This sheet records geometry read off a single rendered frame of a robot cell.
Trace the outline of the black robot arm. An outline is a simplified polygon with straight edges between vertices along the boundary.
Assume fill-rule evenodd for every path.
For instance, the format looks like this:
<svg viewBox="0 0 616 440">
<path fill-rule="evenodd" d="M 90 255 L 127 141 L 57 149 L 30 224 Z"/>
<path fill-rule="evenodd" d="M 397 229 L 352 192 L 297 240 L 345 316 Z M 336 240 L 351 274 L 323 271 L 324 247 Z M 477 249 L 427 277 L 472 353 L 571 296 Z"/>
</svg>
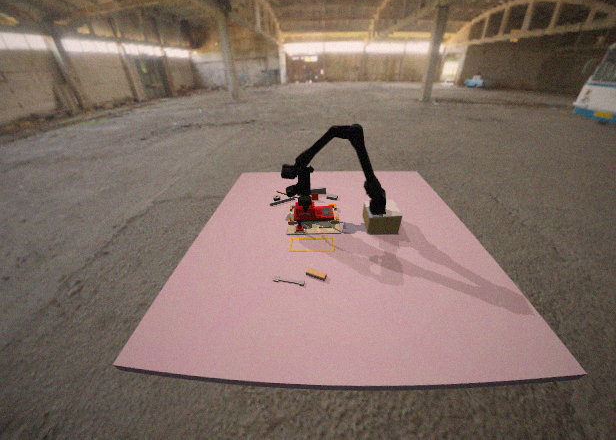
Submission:
<svg viewBox="0 0 616 440">
<path fill-rule="evenodd" d="M 348 139 L 356 151 L 366 179 L 364 188 L 368 197 L 371 198 L 369 201 L 369 211 L 371 214 L 386 214 L 386 191 L 381 187 L 378 178 L 373 172 L 364 144 L 363 128 L 359 124 L 353 124 L 351 126 L 331 126 L 311 148 L 307 148 L 296 157 L 296 163 L 294 165 L 282 165 L 281 177 L 285 179 L 295 179 L 298 175 L 299 182 L 310 181 L 310 173 L 313 173 L 314 168 L 312 166 L 306 166 L 315 154 L 320 149 L 323 149 L 334 137 Z M 293 197 L 296 194 L 300 196 L 298 183 L 287 187 L 286 193 L 288 197 Z"/>
</svg>

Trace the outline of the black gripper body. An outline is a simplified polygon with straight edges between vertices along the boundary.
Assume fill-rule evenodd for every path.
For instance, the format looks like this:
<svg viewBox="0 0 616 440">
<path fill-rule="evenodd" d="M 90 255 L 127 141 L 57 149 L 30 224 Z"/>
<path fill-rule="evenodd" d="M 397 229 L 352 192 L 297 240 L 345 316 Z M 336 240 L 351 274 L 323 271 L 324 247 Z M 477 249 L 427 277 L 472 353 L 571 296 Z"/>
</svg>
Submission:
<svg viewBox="0 0 616 440">
<path fill-rule="evenodd" d="M 300 194 L 304 195 L 298 198 L 298 205 L 299 206 L 312 205 L 312 198 L 308 196 L 308 194 L 311 194 L 310 181 L 308 182 L 298 181 L 298 187 L 299 187 Z"/>
</svg>

